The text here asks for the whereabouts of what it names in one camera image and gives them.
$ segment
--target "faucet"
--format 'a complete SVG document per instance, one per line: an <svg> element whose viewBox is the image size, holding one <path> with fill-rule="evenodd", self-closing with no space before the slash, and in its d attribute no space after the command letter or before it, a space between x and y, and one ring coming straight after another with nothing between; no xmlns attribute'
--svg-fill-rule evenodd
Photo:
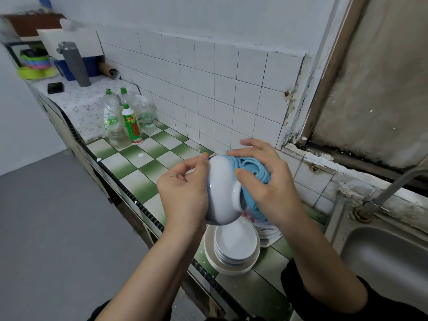
<svg viewBox="0 0 428 321"><path fill-rule="evenodd" d="M386 202L389 197L395 194L397 190L399 190L413 178L426 174L428 174L428 168L426 167L416 167L410 169L397 180L395 180L392 184L390 184L389 187L380 193L377 197L366 197L363 200L364 204L362 207L354 212L355 218L360 222L370 223L373 214L377 212L382 207L384 202Z"/></svg>

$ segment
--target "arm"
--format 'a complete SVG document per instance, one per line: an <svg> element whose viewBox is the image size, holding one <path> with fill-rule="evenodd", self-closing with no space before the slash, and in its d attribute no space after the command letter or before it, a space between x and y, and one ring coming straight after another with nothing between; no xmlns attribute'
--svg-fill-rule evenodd
<svg viewBox="0 0 428 321"><path fill-rule="evenodd" d="M303 210L287 163L261 140L241 140L241 144L253 147L227 154L260 160L270 172L271 180L263 184L243 169L235 170L236 177L287 239L307 291L337 312L360 311L367 302L367 290Z"/></svg>
<svg viewBox="0 0 428 321"><path fill-rule="evenodd" d="M194 173L185 175L193 168ZM165 230L96 321L163 319L205 231L208 170L208 155L202 154L159 178Z"/></svg>

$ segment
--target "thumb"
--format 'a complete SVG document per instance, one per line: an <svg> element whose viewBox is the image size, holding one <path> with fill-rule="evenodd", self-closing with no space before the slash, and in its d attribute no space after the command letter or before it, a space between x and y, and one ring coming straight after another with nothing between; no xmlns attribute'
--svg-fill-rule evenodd
<svg viewBox="0 0 428 321"><path fill-rule="evenodd" d="M261 200L267 191L267 187L250 171L245 169L235 169L235 176L257 202Z"/></svg>
<svg viewBox="0 0 428 321"><path fill-rule="evenodd" d="M193 172L193 180L200 185L206 186L210 165L208 163L208 153L203 153L199 156L196 162L195 171Z"/></svg>

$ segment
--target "checkered tile countertop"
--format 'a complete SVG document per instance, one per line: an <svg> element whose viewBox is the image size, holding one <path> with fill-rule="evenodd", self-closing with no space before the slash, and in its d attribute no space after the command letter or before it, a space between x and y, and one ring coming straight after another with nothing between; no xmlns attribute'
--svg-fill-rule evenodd
<svg viewBox="0 0 428 321"><path fill-rule="evenodd" d="M142 128L143 142L117 149L108 139L98 139L87 144L92 153L117 179L143 204L156 219L165 225L166 218L156 187L158 178L184 159L212 151L188 139L186 136L156 121L156 127ZM144 215L129 197L121 191L124 200L142 218L154 234L159 229ZM326 217L313 208L305 207L318 224ZM208 262L203 240L195 255L202 267L250 314L266 320L286 320L291 315L290 304L280 282L281 271L292 253L284 238L268 248L262 248L252 270L241 276L219 274Z"/></svg>

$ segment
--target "blue container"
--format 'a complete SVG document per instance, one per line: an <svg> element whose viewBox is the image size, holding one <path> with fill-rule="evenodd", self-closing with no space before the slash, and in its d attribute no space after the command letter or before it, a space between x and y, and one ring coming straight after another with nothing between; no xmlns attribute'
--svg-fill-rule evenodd
<svg viewBox="0 0 428 321"><path fill-rule="evenodd" d="M86 71L88 72L89 77L100 75L100 70L98 69L98 64L96 60L96 56L83 57L83 64L85 64ZM61 76L67 79L67 81L74 81L76 78L68 68L68 65L65 60L58 61L55 60L54 64Z"/></svg>

